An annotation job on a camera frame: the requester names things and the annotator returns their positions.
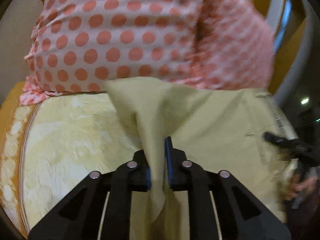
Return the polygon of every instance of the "white curved edge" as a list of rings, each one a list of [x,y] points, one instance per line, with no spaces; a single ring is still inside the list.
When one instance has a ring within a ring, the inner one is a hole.
[[[305,30],[294,62],[283,79],[280,87],[273,95],[273,99],[279,107],[283,106],[290,96],[292,89],[297,85],[299,78],[308,63],[315,26],[318,28],[320,26],[319,19],[308,0],[302,0],[302,3],[306,13]]]
[[[274,32],[276,32],[281,22],[284,3],[285,3],[285,0],[270,1],[266,21]]]

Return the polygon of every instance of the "metal screw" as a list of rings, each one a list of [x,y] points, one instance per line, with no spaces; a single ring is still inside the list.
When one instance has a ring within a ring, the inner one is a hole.
[[[230,173],[228,171],[220,171],[220,176],[223,178],[228,178]]]
[[[99,171],[92,171],[89,176],[91,179],[97,179],[100,177],[100,172]]]
[[[137,162],[135,162],[135,161],[130,161],[130,162],[127,163],[127,166],[128,166],[129,168],[135,168],[135,167],[138,166],[138,164],[137,164]]]
[[[192,162],[191,161],[183,161],[182,166],[185,168],[190,168],[192,166]]]

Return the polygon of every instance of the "patterned mattress fabric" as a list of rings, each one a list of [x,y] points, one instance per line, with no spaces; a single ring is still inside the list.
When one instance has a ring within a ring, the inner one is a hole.
[[[276,132],[265,92],[206,91],[132,78],[108,93],[53,97],[19,106],[19,83],[0,111],[0,203],[27,237],[88,173],[114,171],[144,149],[152,189],[132,195],[131,239],[188,239],[186,192],[164,183],[164,137],[205,170],[227,169],[284,220],[277,174],[284,168],[261,135]]]

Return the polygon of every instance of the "beige cloth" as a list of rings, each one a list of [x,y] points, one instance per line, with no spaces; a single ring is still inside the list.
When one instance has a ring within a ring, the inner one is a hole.
[[[283,165],[277,148],[261,140],[277,131],[268,93],[194,90],[154,78],[108,81],[105,90],[49,98],[34,114],[21,178],[30,228],[90,171],[115,170],[143,147],[152,189],[132,195],[131,239],[188,239],[187,193],[173,193],[164,179],[166,136],[205,170],[229,170],[284,218],[276,180]]]

